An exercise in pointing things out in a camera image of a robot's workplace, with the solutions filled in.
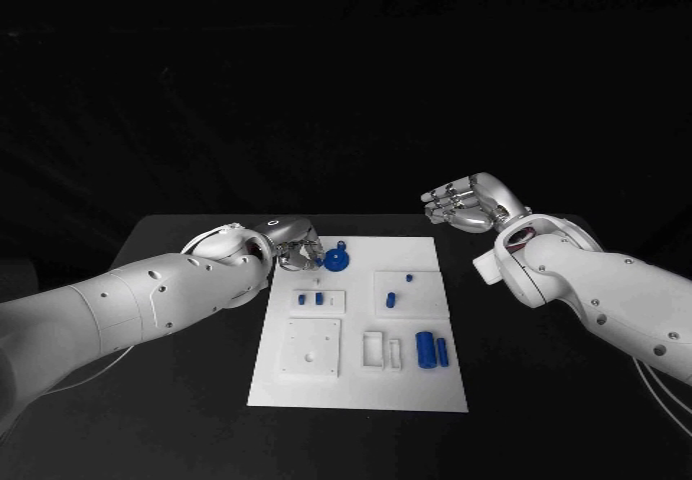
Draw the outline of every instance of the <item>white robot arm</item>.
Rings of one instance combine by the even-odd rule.
[[[0,304],[0,434],[77,368],[253,300],[274,257],[287,270],[320,267],[325,253],[308,219],[280,217],[254,230],[225,225],[181,254]]]
[[[692,384],[692,282],[632,256],[606,253],[570,221],[534,214],[488,173],[421,196],[433,223],[499,232],[475,260],[491,285],[505,280],[537,308],[561,300],[590,332],[661,371]]]

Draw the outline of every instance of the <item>dark background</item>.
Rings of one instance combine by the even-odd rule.
[[[690,275],[690,7],[246,3],[3,7],[0,248],[42,289],[147,215],[423,215],[481,171]]]

